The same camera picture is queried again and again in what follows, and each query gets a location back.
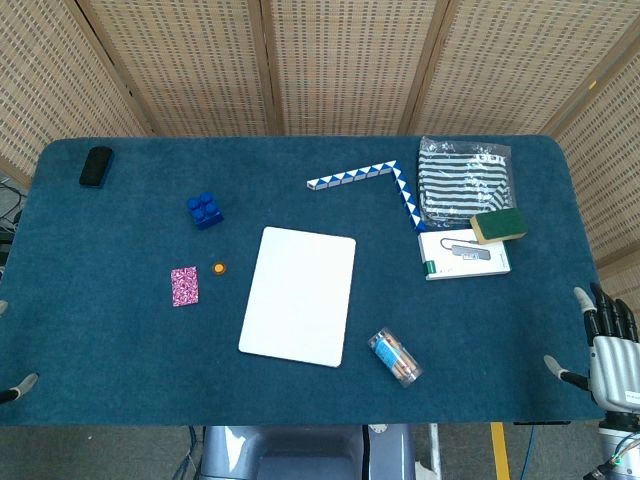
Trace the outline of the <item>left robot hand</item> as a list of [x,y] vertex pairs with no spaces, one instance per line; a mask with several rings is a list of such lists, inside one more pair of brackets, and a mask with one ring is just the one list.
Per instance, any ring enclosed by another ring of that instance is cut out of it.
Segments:
[[[8,302],[0,300],[0,317],[6,312]],[[32,372],[28,374],[19,384],[5,390],[0,390],[0,405],[16,401],[28,393],[38,382],[39,374]]]

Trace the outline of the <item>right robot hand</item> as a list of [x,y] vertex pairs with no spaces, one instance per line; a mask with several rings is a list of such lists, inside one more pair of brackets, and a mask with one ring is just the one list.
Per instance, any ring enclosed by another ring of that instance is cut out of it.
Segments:
[[640,334],[635,316],[599,284],[592,283],[590,289],[573,289],[584,320],[589,374],[572,372],[550,355],[544,363],[558,380],[588,392],[602,410],[640,415]]

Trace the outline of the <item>pink patterned card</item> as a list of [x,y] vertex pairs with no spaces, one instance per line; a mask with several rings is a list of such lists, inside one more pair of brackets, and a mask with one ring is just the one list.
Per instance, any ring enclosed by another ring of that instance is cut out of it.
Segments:
[[198,271],[196,266],[173,269],[170,273],[172,306],[182,307],[199,302]]

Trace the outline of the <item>black oval device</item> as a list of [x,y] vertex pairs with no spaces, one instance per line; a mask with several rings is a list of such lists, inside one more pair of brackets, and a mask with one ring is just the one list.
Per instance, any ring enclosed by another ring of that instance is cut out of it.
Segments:
[[100,188],[111,164],[113,150],[106,146],[96,146],[89,150],[79,177],[83,187]]

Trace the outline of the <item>white rectangular board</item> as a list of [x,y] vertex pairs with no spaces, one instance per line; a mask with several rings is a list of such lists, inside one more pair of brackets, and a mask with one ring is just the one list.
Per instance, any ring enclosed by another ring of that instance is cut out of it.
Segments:
[[239,351],[339,367],[355,251],[350,237],[265,227]]

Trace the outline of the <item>yellow floor tape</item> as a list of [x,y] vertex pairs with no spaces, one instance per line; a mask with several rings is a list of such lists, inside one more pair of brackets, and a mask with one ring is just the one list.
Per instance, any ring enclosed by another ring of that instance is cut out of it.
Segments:
[[506,448],[504,425],[502,422],[490,423],[491,442],[497,480],[510,480],[510,469]]

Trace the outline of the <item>green yellow sponge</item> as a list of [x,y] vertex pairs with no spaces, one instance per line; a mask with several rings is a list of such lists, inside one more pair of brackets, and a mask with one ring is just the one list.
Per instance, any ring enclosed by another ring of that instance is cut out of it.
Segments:
[[523,214],[518,208],[507,208],[474,215],[470,219],[479,244],[516,240],[528,232]]

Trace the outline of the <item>white USB hub box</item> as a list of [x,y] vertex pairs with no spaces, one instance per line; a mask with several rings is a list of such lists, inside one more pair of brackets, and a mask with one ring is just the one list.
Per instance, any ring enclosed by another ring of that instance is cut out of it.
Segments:
[[480,244],[472,229],[420,233],[418,244],[427,281],[501,275],[511,271],[504,243]]

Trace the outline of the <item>clear tube of coloured pencils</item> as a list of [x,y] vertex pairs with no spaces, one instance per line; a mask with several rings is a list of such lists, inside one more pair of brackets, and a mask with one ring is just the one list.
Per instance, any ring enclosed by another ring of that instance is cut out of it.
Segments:
[[422,375],[420,364],[388,328],[382,328],[373,335],[368,340],[368,345],[403,386],[411,385]]

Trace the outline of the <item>striped cloth in plastic bag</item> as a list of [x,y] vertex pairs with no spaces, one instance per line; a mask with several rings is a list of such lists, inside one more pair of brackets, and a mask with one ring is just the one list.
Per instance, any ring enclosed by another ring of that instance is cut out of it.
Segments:
[[421,217],[433,227],[463,225],[477,214],[514,208],[511,148],[424,136],[417,190]]

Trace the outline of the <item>blue toy building block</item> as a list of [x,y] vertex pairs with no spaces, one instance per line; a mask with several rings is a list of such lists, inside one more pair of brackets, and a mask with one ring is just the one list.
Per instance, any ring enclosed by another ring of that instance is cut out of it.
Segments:
[[187,209],[199,230],[207,229],[224,220],[220,207],[210,192],[190,197],[187,201]]

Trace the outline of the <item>blue white snake puzzle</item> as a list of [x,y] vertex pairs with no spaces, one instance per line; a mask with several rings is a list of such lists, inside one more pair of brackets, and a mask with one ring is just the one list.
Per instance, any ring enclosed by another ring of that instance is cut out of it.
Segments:
[[383,175],[391,175],[393,177],[394,185],[401,198],[403,209],[409,216],[412,229],[417,234],[425,233],[427,227],[422,220],[418,202],[412,194],[408,180],[400,164],[396,160],[312,178],[306,181],[306,186],[312,191],[319,191]]

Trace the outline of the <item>grey robot torso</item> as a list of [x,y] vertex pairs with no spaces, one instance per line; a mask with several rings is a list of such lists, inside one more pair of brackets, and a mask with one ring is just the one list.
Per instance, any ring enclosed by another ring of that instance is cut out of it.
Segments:
[[416,480],[406,424],[210,426],[198,480]]

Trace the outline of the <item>bamboo folding screen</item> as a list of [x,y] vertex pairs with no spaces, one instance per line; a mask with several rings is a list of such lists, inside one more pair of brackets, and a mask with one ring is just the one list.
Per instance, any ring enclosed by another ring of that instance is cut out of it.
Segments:
[[0,188],[89,135],[539,133],[640,301],[640,0],[0,0]]

